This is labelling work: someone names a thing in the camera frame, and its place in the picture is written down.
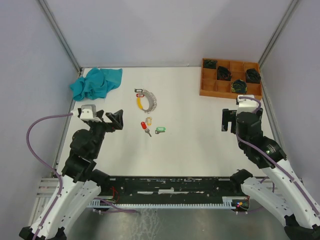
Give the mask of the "green key tag with key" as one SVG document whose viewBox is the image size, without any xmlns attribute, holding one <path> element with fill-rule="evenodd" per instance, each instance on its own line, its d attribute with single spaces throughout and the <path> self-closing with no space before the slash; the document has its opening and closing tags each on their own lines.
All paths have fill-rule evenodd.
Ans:
<svg viewBox="0 0 320 240">
<path fill-rule="evenodd" d="M 160 133 L 165 133 L 166 132 L 166 128 L 165 127 L 156 127 L 155 129 L 155 134 L 160 134 Z"/>
</svg>

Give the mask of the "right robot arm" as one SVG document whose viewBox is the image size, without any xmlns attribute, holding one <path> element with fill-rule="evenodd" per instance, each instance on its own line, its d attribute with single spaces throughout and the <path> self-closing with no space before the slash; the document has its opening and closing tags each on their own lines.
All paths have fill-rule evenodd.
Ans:
<svg viewBox="0 0 320 240">
<path fill-rule="evenodd" d="M 283 226 L 291 240 L 320 238 L 320 205 L 311 197 L 280 145 L 262 131 L 262 109 L 239 112 L 222 110 L 221 130 L 235 134 L 239 148 L 247 158 L 275 184 L 282 196 L 267 189 L 245 169 L 230 179 L 231 193 L 243 193 L 256 200 Z"/>
</svg>

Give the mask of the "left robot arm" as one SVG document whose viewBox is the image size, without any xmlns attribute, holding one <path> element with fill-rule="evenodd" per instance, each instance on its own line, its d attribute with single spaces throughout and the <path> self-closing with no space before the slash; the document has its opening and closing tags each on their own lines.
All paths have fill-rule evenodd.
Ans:
<svg viewBox="0 0 320 240">
<path fill-rule="evenodd" d="M 70 229 L 89 203 L 110 191 L 110 177 L 95 168 L 95 160 L 105 135 L 123 129 L 123 113 L 122 109 L 115 113 L 97 111 L 94 104 L 83 105 L 68 113 L 69 117 L 77 117 L 87 124 L 89 129 L 80 129 L 73 134 L 69 156 L 61 173 L 56 174 L 58 185 L 36 221 L 21 229 L 19 236 L 22 239 L 67 239 Z"/>
</svg>

